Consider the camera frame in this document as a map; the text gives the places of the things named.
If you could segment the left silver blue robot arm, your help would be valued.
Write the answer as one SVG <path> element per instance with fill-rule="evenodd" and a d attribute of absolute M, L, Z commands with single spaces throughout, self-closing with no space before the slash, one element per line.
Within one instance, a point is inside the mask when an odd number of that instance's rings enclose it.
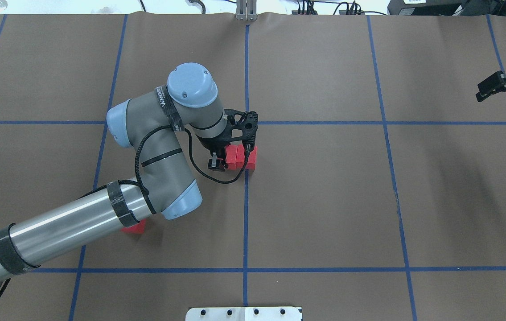
<path fill-rule="evenodd" d="M 197 209 L 202 196 L 176 133 L 192 128 L 215 169 L 225 158 L 233 124 L 212 74 L 194 62 L 177 66 L 165 85 L 110 108 L 110 134 L 118 145 L 136 150 L 135 176 L 0 229 L 0 287 L 150 215 L 172 220 Z"/>

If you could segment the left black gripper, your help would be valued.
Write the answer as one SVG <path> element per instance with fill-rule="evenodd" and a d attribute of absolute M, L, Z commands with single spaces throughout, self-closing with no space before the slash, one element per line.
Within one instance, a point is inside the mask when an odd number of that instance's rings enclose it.
<path fill-rule="evenodd" d="M 218 136 L 206 138 L 197 133 L 201 145 L 210 152 L 208 169 L 216 172 L 224 172 L 228 168 L 226 162 L 226 146 L 232 142 L 232 130 L 223 130 Z"/>

